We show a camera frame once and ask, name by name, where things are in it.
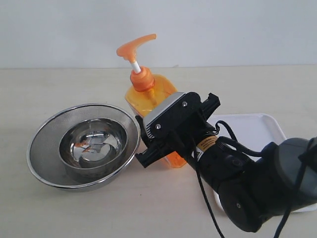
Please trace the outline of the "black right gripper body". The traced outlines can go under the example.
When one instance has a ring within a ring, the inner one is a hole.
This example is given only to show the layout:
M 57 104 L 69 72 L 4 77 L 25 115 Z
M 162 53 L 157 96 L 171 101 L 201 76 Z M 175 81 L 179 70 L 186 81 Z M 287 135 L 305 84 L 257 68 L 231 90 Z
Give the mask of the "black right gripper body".
M 201 106 L 192 113 L 177 128 L 170 131 L 164 138 L 153 138 L 152 148 L 136 154 L 137 160 L 146 168 L 157 160 L 176 151 L 186 159 L 194 150 L 193 140 L 201 140 L 202 132 L 212 132 L 213 127 L 207 120 L 220 106 L 220 99 L 213 93 L 209 93 L 205 101 L 201 100 Z

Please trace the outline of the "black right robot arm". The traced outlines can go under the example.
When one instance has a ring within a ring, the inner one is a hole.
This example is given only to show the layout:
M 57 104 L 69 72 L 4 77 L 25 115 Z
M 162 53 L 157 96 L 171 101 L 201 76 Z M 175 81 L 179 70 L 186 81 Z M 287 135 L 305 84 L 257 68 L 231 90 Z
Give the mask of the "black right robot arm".
M 317 201 L 317 140 L 289 138 L 261 151 L 239 143 L 230 126 L 209 117 L 220 106 L 218 96 L 204 101 L 195 92 L 174 93 L 146 116 L 136 116 L 146 150 L 137 160 L 148 167 L 178 153 L 207 183 L 239 229 L 257 232 L 275 216 L 282 219 L 279 237 L 290 213 Z

